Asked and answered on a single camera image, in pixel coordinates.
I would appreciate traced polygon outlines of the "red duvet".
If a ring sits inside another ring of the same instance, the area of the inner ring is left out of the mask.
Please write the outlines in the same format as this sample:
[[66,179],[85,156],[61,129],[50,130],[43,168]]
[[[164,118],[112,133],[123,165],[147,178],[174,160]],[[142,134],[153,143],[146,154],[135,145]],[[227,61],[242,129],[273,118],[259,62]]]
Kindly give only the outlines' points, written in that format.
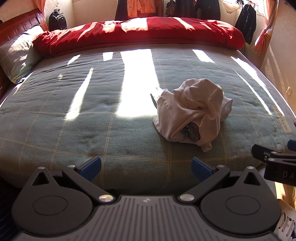
[[201,44],[239,50],[243,34],[218,20],[160,17],[92,22],[67,30],[44,31],[33,41],[45,58],[81,50],[140,44]]

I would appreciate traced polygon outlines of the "green plaid bed blanket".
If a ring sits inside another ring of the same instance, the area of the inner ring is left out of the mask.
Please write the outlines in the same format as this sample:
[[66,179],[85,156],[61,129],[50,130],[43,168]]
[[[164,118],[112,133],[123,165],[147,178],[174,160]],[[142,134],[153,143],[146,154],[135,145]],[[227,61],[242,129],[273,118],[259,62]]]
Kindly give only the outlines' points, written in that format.
[[[233,99],[212,149],[165,140],[154,128],[156,87],[206,78]],[[240,52],[203,45],[92,49],[42,60],[1,103],[1,177],[23,186],[44,166],[58,171],[94,156],[94,183],[125,194],[166,194],[198,183],[191,159],[235,171],[259,166],[255,144],[286,152],[295,115]]]

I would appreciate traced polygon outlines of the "orange curtain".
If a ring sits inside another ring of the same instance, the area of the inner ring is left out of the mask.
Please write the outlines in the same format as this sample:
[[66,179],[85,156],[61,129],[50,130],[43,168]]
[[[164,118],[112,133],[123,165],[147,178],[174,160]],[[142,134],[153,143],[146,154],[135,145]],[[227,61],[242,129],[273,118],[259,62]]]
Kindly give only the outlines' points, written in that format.
[[271,40],[276,15],[278,13],[278,4],[278,0],[263,1],[265,28],[261,31],[253,46],[253,49],[260,55],[265,52]]

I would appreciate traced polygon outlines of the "green plaid pillow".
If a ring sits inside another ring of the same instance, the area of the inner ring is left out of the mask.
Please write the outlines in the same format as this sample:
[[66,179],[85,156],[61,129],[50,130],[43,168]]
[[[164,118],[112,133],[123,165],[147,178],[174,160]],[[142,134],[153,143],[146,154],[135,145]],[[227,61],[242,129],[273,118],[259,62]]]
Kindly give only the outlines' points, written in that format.
[[43,59],[33,41],[44,30],[33,25],[1,46],[1,68],[13,84],[18,84]]

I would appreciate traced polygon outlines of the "wooden headboard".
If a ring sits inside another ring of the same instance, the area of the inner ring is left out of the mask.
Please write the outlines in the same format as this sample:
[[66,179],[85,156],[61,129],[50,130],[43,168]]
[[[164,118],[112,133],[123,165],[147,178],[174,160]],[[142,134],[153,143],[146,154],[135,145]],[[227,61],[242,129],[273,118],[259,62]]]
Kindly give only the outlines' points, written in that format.
[[[1,24],[1,46],[28,30],[33,25],[40,25],[42,29],[48,30],[45,18],[38,9],[21,14]],[[13,84],[1,68],[1,97],[3,97]]]

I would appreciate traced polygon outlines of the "black backpack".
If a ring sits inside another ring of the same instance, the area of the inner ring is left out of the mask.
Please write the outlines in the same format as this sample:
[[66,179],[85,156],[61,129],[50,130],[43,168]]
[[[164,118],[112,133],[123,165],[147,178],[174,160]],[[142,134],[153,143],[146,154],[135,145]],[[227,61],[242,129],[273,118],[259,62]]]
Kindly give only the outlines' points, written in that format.
[[49,31],[66,30],[67,21],[63,14],[55,9],[49,16]]

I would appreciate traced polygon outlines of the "orange hanging garment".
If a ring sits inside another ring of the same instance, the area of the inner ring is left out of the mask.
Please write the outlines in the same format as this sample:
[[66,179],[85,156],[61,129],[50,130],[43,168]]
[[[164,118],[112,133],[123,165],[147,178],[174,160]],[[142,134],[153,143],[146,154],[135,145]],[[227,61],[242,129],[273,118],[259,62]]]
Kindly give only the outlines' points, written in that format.
[[141,14],[152,14],[156,12],[154,0],[127,0],[127,15],[136,18],[138,12]]

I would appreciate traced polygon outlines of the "black hanging jacket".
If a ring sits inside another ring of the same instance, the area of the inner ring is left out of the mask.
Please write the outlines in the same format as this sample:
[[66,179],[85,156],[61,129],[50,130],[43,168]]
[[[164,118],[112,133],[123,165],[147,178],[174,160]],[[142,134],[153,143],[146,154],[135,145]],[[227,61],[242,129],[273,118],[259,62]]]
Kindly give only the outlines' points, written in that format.
[[245,42],[251,44],[256,30],[256,11],[252,5],[246,4],[240,12],[235,27],[243,34]]

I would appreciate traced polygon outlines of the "dark hanging jacket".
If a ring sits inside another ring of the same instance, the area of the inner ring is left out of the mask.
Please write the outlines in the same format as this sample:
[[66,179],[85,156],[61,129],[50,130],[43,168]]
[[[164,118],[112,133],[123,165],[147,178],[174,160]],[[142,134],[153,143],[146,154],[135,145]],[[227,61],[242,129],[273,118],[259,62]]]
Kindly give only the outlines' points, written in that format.
[[218,0],[169,1],[166,16],[221,20],[220,4]]

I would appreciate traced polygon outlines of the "white printed t-shirt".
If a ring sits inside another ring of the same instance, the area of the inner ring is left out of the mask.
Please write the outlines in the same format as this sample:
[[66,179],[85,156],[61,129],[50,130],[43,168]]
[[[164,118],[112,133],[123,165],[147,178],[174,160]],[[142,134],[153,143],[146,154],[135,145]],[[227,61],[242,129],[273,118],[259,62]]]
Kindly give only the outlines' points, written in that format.
[[151,98],[157,109],[156,130],[167,141],[198,145],[203,152],[212,149],[233,104],[219,85],[206,78],[187,79],[173,91],[158,87]]

